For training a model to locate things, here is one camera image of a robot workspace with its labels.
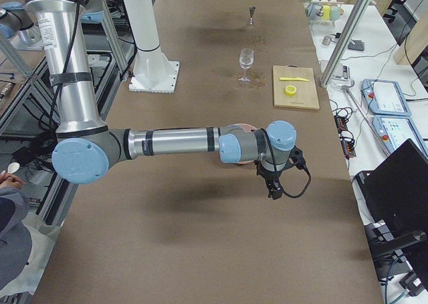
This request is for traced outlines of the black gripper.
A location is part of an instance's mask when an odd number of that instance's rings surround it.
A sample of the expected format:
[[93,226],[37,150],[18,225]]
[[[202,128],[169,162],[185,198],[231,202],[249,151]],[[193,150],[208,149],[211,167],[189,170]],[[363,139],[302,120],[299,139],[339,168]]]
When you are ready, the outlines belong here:
[[271,159],[270,150],[267,150],[267,158],[256,160],[256,174],[266,181],[268,198],[277,200],[283,195],[283,188],[278,179],[283,171],[296,167],[298,170],[306,170],[306,161],[303,152],[297,146],[290,151],[283,152],[273,149],[275,160]]

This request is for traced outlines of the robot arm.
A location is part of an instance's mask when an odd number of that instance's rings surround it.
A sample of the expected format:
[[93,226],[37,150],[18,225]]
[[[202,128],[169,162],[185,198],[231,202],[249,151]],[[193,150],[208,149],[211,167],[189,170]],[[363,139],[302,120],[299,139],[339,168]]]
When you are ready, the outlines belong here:
[[244,131],[238,125],[222,128],[179,128],[136,131],[112,130],[101,119],[94,96],[81,20],[102,17],[101,0],[25,0],[38,20],[45,57],[59,110],[58,143],[51,160],[56,172],[74,184],[103,177],[113,165],[138,156],[218,152],[224,163],[253,162],[266,183],[268,196],[285,195],[283,171],[306,170],[297,133],[285,121]]

